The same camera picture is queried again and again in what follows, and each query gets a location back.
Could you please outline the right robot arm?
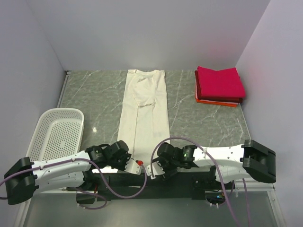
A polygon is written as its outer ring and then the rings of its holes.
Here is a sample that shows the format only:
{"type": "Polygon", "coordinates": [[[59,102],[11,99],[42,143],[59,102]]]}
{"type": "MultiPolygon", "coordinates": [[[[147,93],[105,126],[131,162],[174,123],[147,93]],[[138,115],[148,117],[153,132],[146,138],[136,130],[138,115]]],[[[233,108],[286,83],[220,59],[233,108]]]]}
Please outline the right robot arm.
{"type": "Polygon", "coordinates": [[[208,176],[208,184],[218,189],[224,183],[252,178],[261,183],[276,182],[276,153],[254,141],[230,147],[202,147],[196,144],[182,148],[162,143],[157,148],[157,158],[150,164],[152,177],[165,175],[177,168],[191,169],[215,167],[208,176]]]}

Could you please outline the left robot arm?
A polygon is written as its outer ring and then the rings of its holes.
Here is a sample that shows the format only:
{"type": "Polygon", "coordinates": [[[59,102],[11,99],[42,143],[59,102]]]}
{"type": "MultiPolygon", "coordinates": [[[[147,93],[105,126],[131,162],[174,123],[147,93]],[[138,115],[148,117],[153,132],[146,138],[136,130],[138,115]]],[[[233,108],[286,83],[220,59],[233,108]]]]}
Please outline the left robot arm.
{"type": "Polygon", "coordinates": [[[81,187],[89,190],[95,179],[93,169],[110,166],[113,169],[137,174],[140,167],[128,153],[122,141],[91,146],[68,157],[32,162],[29,157],[18,160],[4,175],[9,205],[29,200],[35,193],[62,187],[81,187]]]}

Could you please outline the cream white t-shirt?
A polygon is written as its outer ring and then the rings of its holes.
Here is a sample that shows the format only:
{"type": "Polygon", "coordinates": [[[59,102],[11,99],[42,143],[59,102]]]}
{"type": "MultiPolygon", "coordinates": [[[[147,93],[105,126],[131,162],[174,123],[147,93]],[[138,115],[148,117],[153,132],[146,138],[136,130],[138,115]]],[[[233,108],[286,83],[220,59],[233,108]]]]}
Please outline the cream white t-shirt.
{"type": "Polygon", "coordinates": [[[128,70],[117,139],[127,144],[133,159],[148,166],[154,148],[168,137],[165,72],[128,70]]]}

